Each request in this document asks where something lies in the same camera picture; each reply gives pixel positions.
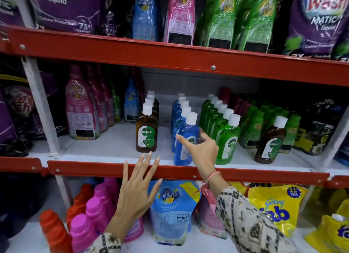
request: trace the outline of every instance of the detergent refill pack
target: detergent refill pack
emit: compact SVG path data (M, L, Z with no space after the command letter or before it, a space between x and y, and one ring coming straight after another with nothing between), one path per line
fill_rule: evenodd
M148 193L157 183L152 180ZM153 238L159 244L181 246L184 244L191 215L200 200L198 185L189 180L163 180L150 207Z
M306 192L307 189L298 185L254 187L248 190L248 198L282 233L292 236L297 225L299 205Z

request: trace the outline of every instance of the brown dettol antiseptic bottle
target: brown dettol antiseptic bottle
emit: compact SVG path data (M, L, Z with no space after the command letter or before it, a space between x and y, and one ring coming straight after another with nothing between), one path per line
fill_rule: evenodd
M255 162L262 164L271 164L274 162L277 153L285 139L285 125L287 118L277 116L274 125L269 127L262 139L259 141L257 153L254 157Z
M136 122L136 150L142 153L154 152L157 142L158 119L153 106L143 103L142 114Z

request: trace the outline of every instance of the printed kurta sleeve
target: printed kurta sleeve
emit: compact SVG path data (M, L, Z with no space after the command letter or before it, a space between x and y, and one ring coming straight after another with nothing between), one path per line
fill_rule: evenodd
M111 233L101 234L85 253L120 253L121 242Z
M296 253L292 240L233 186L218 196L216 214L240 253Z

